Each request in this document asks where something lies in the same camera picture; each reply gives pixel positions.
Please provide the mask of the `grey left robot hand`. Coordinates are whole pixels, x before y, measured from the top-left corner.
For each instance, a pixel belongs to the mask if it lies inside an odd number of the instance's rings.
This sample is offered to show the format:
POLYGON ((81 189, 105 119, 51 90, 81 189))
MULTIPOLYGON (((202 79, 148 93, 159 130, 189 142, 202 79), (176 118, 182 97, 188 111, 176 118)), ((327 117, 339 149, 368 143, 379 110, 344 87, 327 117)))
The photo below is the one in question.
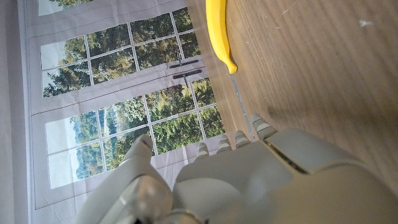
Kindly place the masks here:
POLYGON ((195 160, 173 187, 150 163, 143 134, 87 198, 76 223, 396 223, 397 196, 363 162, 298 129, 251 118, 258 139, 236 131, 195 160))

